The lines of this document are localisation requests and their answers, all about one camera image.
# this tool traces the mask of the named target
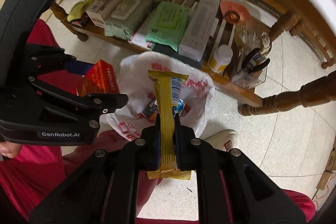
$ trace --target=beige slipper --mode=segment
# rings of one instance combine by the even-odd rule
[[[229,152],[232,148],[238,148],[240,144],[239,135],[232,129],[223,130],[206,139],[214,149]]]

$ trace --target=white plastic bag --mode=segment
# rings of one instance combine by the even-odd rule
[[[140,137],[144,128],[153,125],[147,119],[138,116],[138,113],[151,102],[148,94],[155,93],[153,82],[148,77],[148,70],[189,75],[188,81],[181,88],[180,99],[184,100],[191,110],[186,116],[181,117],[180,121],[183,126],[193,128],[196,137],[199,137],[212,110],[214,83],[208,74],[157,52],[144,52],[121,61],[117,83],[120,93],[127,94],[129,100],[122,109],[100,117],[101,131],[112,127],[121,136],[133,141]]]

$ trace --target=yellow snack packet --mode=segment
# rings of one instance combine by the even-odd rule
[[[174,72],[148,71],[154,83],[155,96],[160,114],[161,155],[159,170],[149,171],[148,178],[175,178],[190,180],[191,171],[177,168],[173,135],[175,131],[174,116],[177,113],[181,86],[188,80],[188,75]]]

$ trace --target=white bottle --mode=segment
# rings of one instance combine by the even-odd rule
[[[232,55],[233,51],[228,45],[219,46],[210,59],[210,69],[219,75],[223,74],[223,71],[231,62]]]

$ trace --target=metal screw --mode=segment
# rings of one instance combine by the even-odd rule
[[[98,98],[95,98],[93,101],[94,101],[96,104],[98,104],[98,105],[100,105],[100,104],[101,104],[101,100],[100,100],[100,99],[98,99]]]
[[[135,144],[136,144],[137,146],[143,146],[145,143],[146,143],[146,141],[145,141],[144,139],[137,139],[137,140],[135,141]]]
[[[232,156],[235,156],[235,157],[239,157],[242,154],[242,152],[237,148],[231,149],[230,153]]]
[[[106,155],[106,151],[104,149],[99,149],[97,150],[94,155],[97,157],[97,158],[102,158]]]
[[[200,139],[192,139],[192,140],[190,141],[190,143],[191,143],[192,145],[200,145],[200,144],[201,144],[201,140],[200,140]]]
[[[95,120],[90,120],[89,125],[92,128],[98,128],[99,127],[99,123]]]

